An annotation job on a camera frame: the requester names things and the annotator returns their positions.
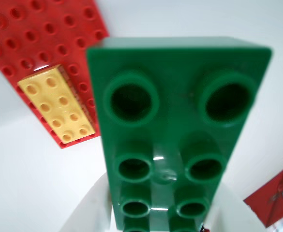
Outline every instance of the red lego baseplate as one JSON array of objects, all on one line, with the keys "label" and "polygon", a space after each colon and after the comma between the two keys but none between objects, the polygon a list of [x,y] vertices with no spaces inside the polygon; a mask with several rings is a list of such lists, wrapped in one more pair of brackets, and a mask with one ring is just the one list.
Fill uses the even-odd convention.
[{"label": "red lego baseplate", "polygon": [[[0,0],[0,70],[60,145],[100,135],[85,56],[88,46],[108,36],[93,0]],[[61,64],[95,122],[94,135],[63,144],[17,82]]]}]

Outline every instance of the green lego brick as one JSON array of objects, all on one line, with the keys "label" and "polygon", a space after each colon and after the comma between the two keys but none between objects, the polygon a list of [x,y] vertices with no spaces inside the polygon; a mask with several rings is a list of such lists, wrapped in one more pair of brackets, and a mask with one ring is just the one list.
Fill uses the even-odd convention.
[{"label": "green lego brick", "polygon": [[232,38],[106,38],[88,50],[119,230],[194,232],[271,56]]}]

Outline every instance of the yellow duplo brick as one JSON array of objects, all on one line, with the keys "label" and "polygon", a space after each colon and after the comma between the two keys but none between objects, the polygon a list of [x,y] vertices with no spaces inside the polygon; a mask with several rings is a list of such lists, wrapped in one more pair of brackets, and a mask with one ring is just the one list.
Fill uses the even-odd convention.
[{"label": "yellow duplo brick", "polygon": [[88,112],[66,80],[65,70],[57,65],[18,82],[64,144],[95,133]]}]

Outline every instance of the building block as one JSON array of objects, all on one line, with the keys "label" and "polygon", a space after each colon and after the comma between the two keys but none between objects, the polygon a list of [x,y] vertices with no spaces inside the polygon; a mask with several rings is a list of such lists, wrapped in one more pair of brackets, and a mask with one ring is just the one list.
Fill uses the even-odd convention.
[{"label": "building block", "polygon": [[106,38],[88,50],[119,230],[199,231],[270,56],[225,37]]},{"label": "building block", "polygon": [[60,65],[32,74],[18,84],[62,143],[95,133],[87,109],[80,105]]},{"label": "building block", "polygon": [[[0,70],[61,148],[100,136],[86,48],[105,36],[108,32],[94,0],[0,0]],[[96,131],[66,144],[17,84],[55,65],[67,71]]]}]

